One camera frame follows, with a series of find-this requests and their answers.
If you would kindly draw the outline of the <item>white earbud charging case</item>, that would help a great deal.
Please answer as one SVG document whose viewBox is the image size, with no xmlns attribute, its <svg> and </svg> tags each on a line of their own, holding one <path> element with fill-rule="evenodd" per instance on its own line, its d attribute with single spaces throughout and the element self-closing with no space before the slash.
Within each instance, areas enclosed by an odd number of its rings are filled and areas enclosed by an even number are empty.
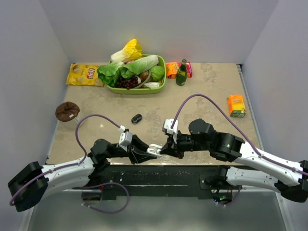
<svg viewBox="0 0 308 231">
<path fill-rule="evenodd" d="M 162 146 L 157 145 L 157 144 L 150 144 L 149 147 L 147 148 L 147 154 L 156 156 L 157 158 L 162 157 L 160 154 L 162 149 Z"/>
</svg>

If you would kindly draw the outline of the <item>black earbud charging case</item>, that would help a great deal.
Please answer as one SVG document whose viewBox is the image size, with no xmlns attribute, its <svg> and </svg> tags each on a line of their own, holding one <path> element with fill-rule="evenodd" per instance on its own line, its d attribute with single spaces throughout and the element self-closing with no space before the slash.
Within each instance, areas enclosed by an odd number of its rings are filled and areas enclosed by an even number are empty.
<svg viewBox="0 0 308 231">
<path fill-rule="evenodd" d="M 131 122 L 132 124 L 137 124 L 142 120 L 142 115 L 141 114 L 137 114 L 135 115 L 132 119 Z"/>
</svg>

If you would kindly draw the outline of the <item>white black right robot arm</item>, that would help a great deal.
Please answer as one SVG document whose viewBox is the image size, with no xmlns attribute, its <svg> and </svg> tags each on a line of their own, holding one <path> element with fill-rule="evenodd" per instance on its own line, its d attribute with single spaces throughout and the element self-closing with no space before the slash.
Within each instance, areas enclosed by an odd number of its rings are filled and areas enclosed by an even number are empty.
<svg viewBox="0 0 308 231">
<path fill-rule="evenodd" d="M 178 121 L 165 120 L 162 131 L 168 136 L 158 155 L 182 159 L 185 152 L 209 151 L 210 156 L 223 162 L 234 162 L 250 167 L 240 170 L 226 167 L 214 177 L 214 186 L 226 189 L 230 186 L 254 186 L 270 189 L 290 201 L 303 203 L 308 198 L 308 163 L 294 162 L 262 151 L 248 141 L 229 133 L 217 132 L 202 119 L 189 124 L 189 134 L 182 134 Z"/>
</svg>

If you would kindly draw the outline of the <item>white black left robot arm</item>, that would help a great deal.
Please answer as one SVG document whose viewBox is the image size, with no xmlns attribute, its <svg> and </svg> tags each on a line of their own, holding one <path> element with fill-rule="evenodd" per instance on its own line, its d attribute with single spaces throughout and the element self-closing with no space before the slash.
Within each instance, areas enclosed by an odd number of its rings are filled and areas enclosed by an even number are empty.
<svg viewBox="0 0 308 231">
<path fill-rule="evenodd" d="M 18 212 L 34 207 L 41 199 L 72 188 L 94 189 L 109 165 L 108 159 L 128 157 L 133 164 L 161 157 L 160 145 L 147 145 L 136 135 L 120 137 L 119 143 L 98 139 L 87 156 L 56 165 L 41 166 L 37 161 L 26 165 L 9 183 L 9 202 Z"/>
</svg>

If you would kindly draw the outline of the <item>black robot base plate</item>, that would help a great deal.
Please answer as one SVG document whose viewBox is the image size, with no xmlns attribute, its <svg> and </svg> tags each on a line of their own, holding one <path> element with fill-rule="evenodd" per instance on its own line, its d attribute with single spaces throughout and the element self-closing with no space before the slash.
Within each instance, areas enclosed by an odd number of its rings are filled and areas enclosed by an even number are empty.
<svg viewBox="0 0 308 231">
<path fill-rule="evenodd" d="M 212 199 L 217 191 L 236 190 L 227 183 L 227 166 L 110 165 L 94 171 L 87 187 L 102 189 L 102 199 L 118 196 L 197 197 Z"/>
</svg>

